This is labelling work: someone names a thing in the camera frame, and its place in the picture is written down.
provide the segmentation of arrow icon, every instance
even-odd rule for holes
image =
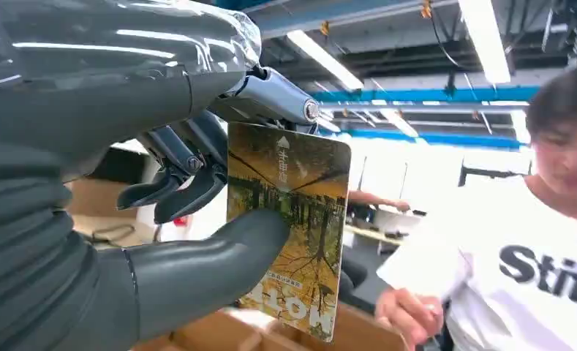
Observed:
[[[288,143],[288,140],[286,140],[286,137],[282,137],[282,139],[277,142],[277,145],[280,148],[290,148],[290,144]]]

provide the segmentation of man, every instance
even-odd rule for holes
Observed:
[[[538,172],[440,196],[378,270],[376,316],[411,348],[438,333],[456,350],[577,350],[577,69],[527,108]]]

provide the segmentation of plastic wrap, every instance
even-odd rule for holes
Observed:
[[[245,14],[193,1],[0,1],[0,86],[245,72],[260,51],[260,30]]]

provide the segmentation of gray robotic arm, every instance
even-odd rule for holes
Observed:
[[[188,1],[0,0],[0,350],[128,350],[262,278],[288,237],[272,211],[206,241],[98,252],[62,210],[62,182],[120,140],[138,137],[163,168],[161,191],[141,184],[119,207],[156,202],[164,222],[225,183],[215,114],[312,131],[315,104],[296,87],[278,85],[302,103],[284,110],[251,89],[275,74],[256,66],[256,30]]]

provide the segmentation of cable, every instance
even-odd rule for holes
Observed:
[[[523,37],[525,37],[525,34],[527,34],[527,29],[529,29],[529,27],[531,27],[534,24],[534,22],[538,19],[538,16],[540,16],[542,11],[545,9],[546,5],[550,3],[551,0],[543,1],[542,6],[540,6],[540,8],[536,11],[532,19],[527,24],[527,27],[521,28],[521,31],[517,34],[516,38],[514,38],[514,40],[506,47],[505,49],[506,55],[509,54],[512,51],[512,49],[514,49],[515,46],[517,46],[518,42],[520,42],[521,39],[523,39]]]
[[[127,230],[124,233],[120,234],[120,236],[117,236],[115,238],[98,238],[97,237],[97,234],[105,234],[105,233],[109,233],[109,232],[113,232],[113,231],[125,229],[125,228]],[[133,225],[131,225],[131,224],[119,224],[119,225],[115,225],[112,227],[106,227],[106,228],[94,230],[92,232],[90,238],[86,237],[86,240],[92,245],[107,244],[107,245],[111,245],[111,246],[120,247],[120,245],[115,244],[114,241],[120,241],[122,239],[128,238],[133,233],[135,233],[135,227]]]
[[[473,98],[475,99],[476,102],[478,102],[478,95],[475,93],[475,89],[473,88],[473,83],[471,83],[471,80],[469,79],[469,75],[467,73],[464,74],[464,79],[467,81],[467,85],[469,86],[469,89],[471,89],[471,95],[473,95]]]
[[[505,36],[510,36],[512,32],[512,21],[514,19],[514,11],[516,10],[516,0],[510,2],[510,12],[508,13],[508,20],[505,23]]]
[[[435,15],[437,15],[437,14],[433,10],[432,15],[430,16],[430,23],[432,24],[432,31],[434,32],[434,36],[437,38],[437,42],[439,43],[439,48],[441,48],[441,51],[445,54],[445,56],[448,57],[448,60],[450,60],[450,62],[454,66],[461,68],[461,69],[469,69],[469,67],[458,63],[454,58],[452,58],[452,56],[449,54],[449,52],[445,49],[445,46],[443,46],[443,43],[441,42],[441,37],[439,37],[439,31],[437,30],[437,24],[434,22],[434,16]]]
[[[159,224],[156,226],[155,230],[154,230],[154,234],[153,234],[153,243],[158,243],[161,241],[161,228],[163,227],[163,224]]]
[[[525,0],[523,6],[523,12],[521,13],[521,24],[518,26],[519,30],[525,29],[525,21],[527,21],[527,15],[529,14],[529,6],[532,4],[532,0]]]

